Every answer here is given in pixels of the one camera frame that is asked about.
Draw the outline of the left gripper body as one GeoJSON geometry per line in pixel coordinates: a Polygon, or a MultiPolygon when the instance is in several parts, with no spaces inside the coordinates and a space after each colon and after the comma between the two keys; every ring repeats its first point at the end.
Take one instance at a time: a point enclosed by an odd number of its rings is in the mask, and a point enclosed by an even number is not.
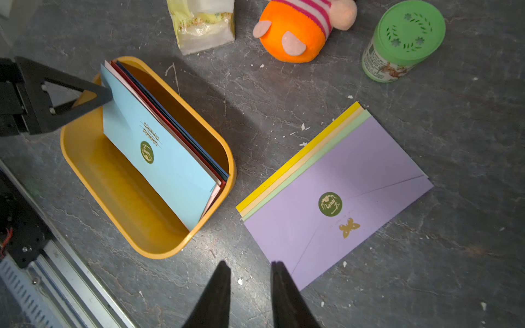
{"type": "Polygon", "coordinates": [[[19,67],[13,60],[1,58],[1,137],[27,132],[19,86],[23,86],[19,67]]]}

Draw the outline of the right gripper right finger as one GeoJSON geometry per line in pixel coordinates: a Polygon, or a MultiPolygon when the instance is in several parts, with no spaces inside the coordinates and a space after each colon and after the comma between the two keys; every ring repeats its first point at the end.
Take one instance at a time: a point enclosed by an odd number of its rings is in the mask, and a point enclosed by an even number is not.
{"type": "Polygon", "coordinates": [[[270,280],[274,327],[320,328],[283,262],[272,262],[270,280]]]}

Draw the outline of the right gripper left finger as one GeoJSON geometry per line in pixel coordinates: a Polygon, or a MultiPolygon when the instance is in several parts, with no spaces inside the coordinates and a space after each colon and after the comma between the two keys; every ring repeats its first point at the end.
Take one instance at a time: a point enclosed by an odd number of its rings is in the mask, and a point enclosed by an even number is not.
{"type": "Polygon", "coordinates": [[[222,260],[217,265],[194,310],[187,327],[229,327],[231,307],[231,269],[222,260]]]}

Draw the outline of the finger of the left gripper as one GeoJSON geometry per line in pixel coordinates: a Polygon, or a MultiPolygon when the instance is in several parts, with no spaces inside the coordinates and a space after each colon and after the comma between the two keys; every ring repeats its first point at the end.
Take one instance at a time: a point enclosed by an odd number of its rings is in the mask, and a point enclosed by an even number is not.
{"type": "Polygon", "coordinates": [[[36,61],[15,57],[24,132],[53,132],[112,100],[110,89],[36,61]]]}

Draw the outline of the yellow plastic storage tray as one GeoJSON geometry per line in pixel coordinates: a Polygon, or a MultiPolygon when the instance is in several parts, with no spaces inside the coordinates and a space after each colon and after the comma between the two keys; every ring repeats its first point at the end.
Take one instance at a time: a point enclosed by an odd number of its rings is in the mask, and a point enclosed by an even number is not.
{"type": "Polygon", "coordinates": [[[139,254],[161,260],[181,251],[210,220],[231,192],[237,169],[226,140],[144,61],[119,57],[139,82],[229,175],[216,201],[189,229],[166,201],[103,133],[103,108],[83,115],[61,130],[62,154],[72,170],[139,254]]]}

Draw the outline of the pink envelope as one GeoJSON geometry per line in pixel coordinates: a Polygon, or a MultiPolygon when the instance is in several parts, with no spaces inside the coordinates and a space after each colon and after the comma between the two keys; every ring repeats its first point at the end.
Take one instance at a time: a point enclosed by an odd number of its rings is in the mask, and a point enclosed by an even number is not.
{"type": "MultiPolygon", "coordinates": [[[[175,138],[175,139],[176,139],[176,140],[177,140],[177,141],[178,141],[178,142],[179,142],[179,143],[180,143],[180,144],[181,144],[181,145],[187,150],[187,152],[189,152],[189,153],[192,155],[192,157],[195,158],[195,160],[196,160],[196,161],[197,161],[197,162],[203,167],[203,169],[206,170],[206,172],[207,172],[210,176],[213,177],[213,179],[214,179],[214,181],[216,182],[216,185],[217,185],[217,186],[214,187],[213,191],[211,192],[211,196],[210,196],[210,198],[209,198],[209,200],[208,200],[208,202],[207,202],[207,204],[206,204],[206,206],[205,206],[205,209],[204,209],[204,211],[203,211],[203,213],[202,213],[203,215],[206,214],[206,212],[210,209],[210,207],[215,203],[217,197],[220,195],[220,192],[221,192],[221,190],[222,190],[224,187],[221,188],[221,187],[219,186],[219,180],[213,176],[213,174],[211,173],[210,169],[206,168],[206,166],[205,166],[205,165],[204,165],[204,164],[198,159],[198,157],[197,157],[194,153],[192,153],[192,151],[189,149],[189,147],[186,146],[186,145],[185,145],[185,144],[179,139],[179,137],[177,137],[177,136],[175,135],[175,133],[172,132],[172,131],[169,129],[169,127],[167,126],[166,123],[163,123],[163,121],[162,121],[162,119],[159,117],[159,115],[156,114],[156,113],[154,112],[154,110],[153,110],[153,109],[152,109],[152,108],[146,103],[146,101],[143,100],[143,99],[139,96],[139,94],[138,94],[138,93],[137,93],[137,92],[131,87],[131,85],[130,85],[130,84],[124,79],[124,77],[120,76],[120,74],[116,71],[116,69],[113,68],[113,67],[111,66],[111,63],[112,63],[112,62],[116,62],[116,61],[111,61],[111,62],[105,61],[105,63],[104,63],[105,68],[108,69],[108,71],[111,72],[111,73],[113,74],[113,76],[115,76],[115,77],[117,78],[117,80],[119,80],[119,82],[120,82],[121,84],[123,84],[123,86],[126,87],[126,89],[127,89],[128,91],[130,91],[130,93],[131,93],[132,95],[134,95],[134,97],[135,97],[136,99],[138,99],[138,101],[139,101],[143,106],[145,106],[145,108],[146,108],[147,110],[149,110],[149,112],[151,113],[151,115],[152,115],[152,116],[153,116],[153,117],[154,117],[154,118],[155,118],[155,119],[156,119],[156,120],[157,120],[157,121],[158,121],[158,122],[164,127],[164,129],[167,130],[167,131],[170,133],[170,135],[172,135],[172,137],[175,138]]],[[[224,179],[225,179],[225,178],[228,178],[228,175],[226,174],[226,172],[225,172],[225,171],[224,171],[219,165],[218,165],[217,171],[218,171],[218,172],[224,177],[224,179]]]]}

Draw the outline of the red envelope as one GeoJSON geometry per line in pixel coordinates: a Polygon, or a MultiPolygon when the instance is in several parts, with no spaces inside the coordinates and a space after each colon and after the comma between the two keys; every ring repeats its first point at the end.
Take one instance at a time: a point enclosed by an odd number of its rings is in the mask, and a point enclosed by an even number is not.
{"type": "Polygon", "coordinates": [[[164,107],[158,102],[158,100],[129,72],[127,68],[123,66],[119,61],[113,61],[111,66],[116,69],[120,76],[131,85],[131,87],[139,94],[139,96],[146,101],[146,103],[154,110],[156,114],[162,119],[163,123],[166,123],[169,129],[175,133],[177,137],[189,147],[198,159],[210,169],[211,173],[215,178],[219,180],[219,186],[222,188],[226,181],[224,177],[217,171],[218,165],[214,165],[214,160],[210,163],[210,156],[208,153],[197,143],[194,138],[187,133],[184,128],[177,123],[175,119],[164,109],[164,107]]]}

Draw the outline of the lilac envelope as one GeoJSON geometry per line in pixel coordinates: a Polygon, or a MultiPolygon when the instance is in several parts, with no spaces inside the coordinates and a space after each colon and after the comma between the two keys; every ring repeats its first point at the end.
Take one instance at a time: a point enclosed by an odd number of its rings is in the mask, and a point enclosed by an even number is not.
{"type": "Polygon", "coordinates": [[[299,289],[333,267],[432,188],[417,164],[374,118],[246,221],[271,262],[299,289]]]}

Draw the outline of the light green envelope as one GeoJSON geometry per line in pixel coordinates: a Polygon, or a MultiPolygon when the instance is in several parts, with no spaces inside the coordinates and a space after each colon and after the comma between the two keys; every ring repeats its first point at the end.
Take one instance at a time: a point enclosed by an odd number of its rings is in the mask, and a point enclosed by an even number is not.
{"type": "Polygon", "coordinates": [[[288,187],[293,181],[299,178],[306,170],[316,164],[322,157],[328,154],[335,146],[337,146],[343,139],[345,139],[350,133],[354,132],[361,124],[366,122],[371,117],[368,110],[364,109],[352,123],[350,123],[342,132],[334,137],[328,144],[326,144],[316,155],[314,155],[308,162],[306,162],[301,168],[294,172],[283,184],[277,187],[269,196],[267,196],[259,205],[255,208],[253,213],[249,214],[249,218],[253,216],[259,209],[261,209],[266,203],[276,197],[281,191],[288,187]]]}

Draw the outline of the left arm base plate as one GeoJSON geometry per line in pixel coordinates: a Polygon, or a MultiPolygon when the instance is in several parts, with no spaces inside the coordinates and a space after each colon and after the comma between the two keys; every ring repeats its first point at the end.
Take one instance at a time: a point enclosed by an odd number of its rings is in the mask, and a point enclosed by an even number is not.
{"type": "Polygon", "coordinates": [[[26,269],[42,254],[53,234],[21,189],[1,172],[1,246],[19,268],[26,269]]]}

